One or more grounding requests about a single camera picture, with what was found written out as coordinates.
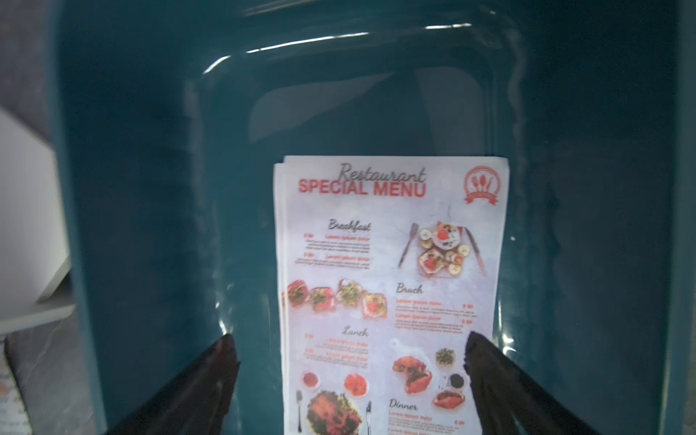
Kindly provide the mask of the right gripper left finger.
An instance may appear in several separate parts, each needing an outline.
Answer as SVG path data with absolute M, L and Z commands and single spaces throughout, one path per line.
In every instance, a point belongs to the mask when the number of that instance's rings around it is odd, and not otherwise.
M 223 335 L 134 413 L 118 434 L 219 434 L 239 375 L 235 340 Z

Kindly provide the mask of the special menu sheet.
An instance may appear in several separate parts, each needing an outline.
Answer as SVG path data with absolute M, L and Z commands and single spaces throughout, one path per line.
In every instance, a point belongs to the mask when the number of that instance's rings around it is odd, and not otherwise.
M 282 209 L 282 181 L 283 164 L 276 163 L 273 172 L 273 199 L 274 199 L 274 218 L 275 218 L 275 259 L 277 260 L 277 305 L 278 320 L 280 331 L 280 355 L 281 355 L 281 384 L 282 384 L 282 429 L 281 434 L 286 434 L 288 416 L 288 383 L 287 383 L 287 351 L 286 351 L 286 332 L 285 314 L 286 299 L 284 286 L 284 260 L 283 260 L 283 209 Z
M 494 330 L 509 162 L 281 163 L 286 433 L 481 433 L 465 344 Z

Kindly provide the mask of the white menu holder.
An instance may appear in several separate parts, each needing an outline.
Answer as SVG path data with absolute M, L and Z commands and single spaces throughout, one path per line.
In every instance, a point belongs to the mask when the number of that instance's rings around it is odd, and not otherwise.
M 71 315 L 70 269 L 54 151 L 1 110 L 1 335 Z

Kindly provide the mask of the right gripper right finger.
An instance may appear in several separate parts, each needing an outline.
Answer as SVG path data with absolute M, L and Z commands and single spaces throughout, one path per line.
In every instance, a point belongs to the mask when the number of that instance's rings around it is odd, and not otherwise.
M 484 434 L 595 434 L 484 335 L 469 334 L 464 369 Z

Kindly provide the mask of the dim sum menu sheet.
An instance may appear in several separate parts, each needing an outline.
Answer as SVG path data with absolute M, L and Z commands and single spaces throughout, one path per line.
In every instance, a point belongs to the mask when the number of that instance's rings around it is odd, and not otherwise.
M 4 348 L 1 348 L 0 387 L 1 435 L 33 435 L 34 431 Z

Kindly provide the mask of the teal plastic tray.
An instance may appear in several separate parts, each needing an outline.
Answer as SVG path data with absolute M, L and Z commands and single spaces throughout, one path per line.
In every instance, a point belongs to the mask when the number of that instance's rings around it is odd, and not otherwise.
M 282 430 L 273 167 L 509 161 L 496 339 L 603 434 L 680 434 L 692 1 L 59 1 L 50 105 L 98 431 L 221 335 Z

